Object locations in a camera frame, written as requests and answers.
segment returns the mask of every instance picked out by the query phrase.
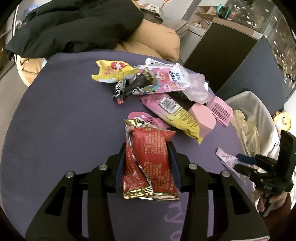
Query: gold foil wrapper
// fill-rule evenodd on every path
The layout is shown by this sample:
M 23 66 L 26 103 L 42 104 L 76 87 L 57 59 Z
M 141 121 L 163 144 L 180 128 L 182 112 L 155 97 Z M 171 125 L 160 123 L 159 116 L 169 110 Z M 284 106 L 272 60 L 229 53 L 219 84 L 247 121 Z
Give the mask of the gold foil wrapper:
M 128 133 L 129 129 L 134 129 L 135 127 L 145 127 L 145 128 L 156 128 L 159 130 L 167 131 L 166 129 L 159 128 L 155 125 L 152 125 L 150 123 L 141 121 L 139 119 L 126 119 L 124 120 L 126 125 L 126 133 Z M 134 157 L 135 162 L 139 166 L 140 170 L 143 171 L 144 176 L 147 178 L 149 184 L 151 185 L 151 182 L 149 181 L 147 175 L 145 174 L 145 171 L 142 169 L 141 165 L 137 162 L 136 158 Z M 142 188 L 134 191 L 129 191 L 128 193 L 124 193 L 124 198 L 139 198 L 139 199 L 146 199 L 146 200 L 153 200 L 153 201 L 179 201 L 179 193 L 169 193 L 169 192 L 154 192 L 152 186 L 145 187 L 144 190 Z
M 131 156 L 132 159 L 134 160 L 136 166 L 138 167 L 142 177 L 146 180 L 147 182 L 147 186 L 144 187 L 136 187 L 133 188 L 132 190 L 127 190 L 123 192 L 123 197 L 124 199 L 131 199 L 131 198 L 138 198 L 138 197 L 142 197 L 142 196 L 150 196 L 154 194 L 151 182 L 149 181 L 146 173 L 144 172 L 142 166 L 138 163 L 137 159 L 135 158 L 134 154 L 133 154 L 133 136 L 132 134 L 130 134 L 130 131 L 132 129 L 134 129 L 134 127 L 137 124 L 138 119 L 134 119 L 131 122 L 129 122 L 129 120 L 127 120 L 126 122 L 126 141 L 127 141 L 127 145 L 129 145 L 130 149 L 131 149 Z
M 139 198 L 153 201 L 179 201 L 179 194 L 155 192 L 153 195 L 143 196 Z
M 153 195 L 154 191 L 152 186 L 146 186 L 143 188 L 136 188 L 134 190 L 125 191 L 123 193 L 124 199 L 130 199 L 130 198 L 139 198 L 143 196 L 150 196 Z

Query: yellow snack bag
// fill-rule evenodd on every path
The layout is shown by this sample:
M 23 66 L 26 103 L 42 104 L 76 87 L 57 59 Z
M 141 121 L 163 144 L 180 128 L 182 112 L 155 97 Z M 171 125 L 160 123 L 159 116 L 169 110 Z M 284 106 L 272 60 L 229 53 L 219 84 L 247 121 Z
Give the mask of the yellow snack bag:
M 200 127 L 195 119 L 166 93 L 143 95 L 142 103 L 170 125 L 197 139 L 200 144 Z
M 123 61 L 98 60 L 96 64 L 100 68 L 99 74 L 93 74 L 91 77 L 95 81 L 105 83 L 115 83 L 123 79 L 128 80 L 139 71 L 138 68 L 133 68 Z

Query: doll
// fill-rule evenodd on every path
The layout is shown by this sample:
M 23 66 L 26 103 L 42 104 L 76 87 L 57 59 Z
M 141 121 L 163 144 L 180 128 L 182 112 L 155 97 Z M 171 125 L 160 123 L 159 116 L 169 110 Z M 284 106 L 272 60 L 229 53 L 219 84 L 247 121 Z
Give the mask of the doll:
M 287 112 L 277 111 L 273 116 L 274 124 L 280 132 L 281 130 L 289 131 L 292 126 L 291 116 Z

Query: tan cushion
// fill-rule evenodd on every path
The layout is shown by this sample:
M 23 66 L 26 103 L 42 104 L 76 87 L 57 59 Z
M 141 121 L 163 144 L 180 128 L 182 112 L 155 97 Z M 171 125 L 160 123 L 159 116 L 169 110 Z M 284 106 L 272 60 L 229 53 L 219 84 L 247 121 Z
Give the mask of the tan cushion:
M 136 7 L 137 7 L 138 9 L 141 9 L 141 5 L 138 4 L 137 1 L 135 1 L 135 0 L 131 0 L 131 1 L 136 5 Z
M 179 59 L 180 38 L 171 28 L 144 19 L 129 40 L 148 46 L 163 59 Z
M 42 58 L 22 58 L 17 55 L 17 71 L 26 86 L 30 86 L 42 69 Z
M 124 48 L 124 50 L 129 53 L 136 53 L 156 58 L 162 58 L 155 50 L 136 41 L 128 40 L 126 42 L 121 43 L 121 45 Z
M 116 48 L 114 50 L 115 51 L 123 51 L 123 52 L 126 52 L 126 50 L 120 44 L 117 44 L 117 46 L 116 46 Z

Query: purple tablecloth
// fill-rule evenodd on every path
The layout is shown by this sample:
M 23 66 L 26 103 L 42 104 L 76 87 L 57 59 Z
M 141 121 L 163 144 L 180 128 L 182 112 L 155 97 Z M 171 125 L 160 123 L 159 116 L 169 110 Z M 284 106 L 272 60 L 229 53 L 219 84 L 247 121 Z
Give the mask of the purple tablecloth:
M 113 51 L 56 54 L 28 88 L 7 132 L 0 173 L 5 213 L 21 235 L 67 171 L 89 172 L 119 152 L 125 141 L 123 119 L 130 112 L 155 116 L 136 96 L 117 105 L 109 86 L 91 78 L 98 73 L 95 61 L 99 59 L 133 66 L 144 64 L 146 57 Z M 173 143 L 191 162 L 214 173 L 226 169 L 215 155 L 217 147 L 232 155 L 242 151 L 233 126 L 219 123 L 201 145 L 182 131 Z M 239 184 L 245 192 L 251 187 Z M 188 194 L 181 194 L 178 203 L 124 200 L 122 193 L 108 197 L 117 241 L 179 240 Z M 212 207 L 209 213 L 211 233 Z M 85 216 L 83 230 L 85 234 Z

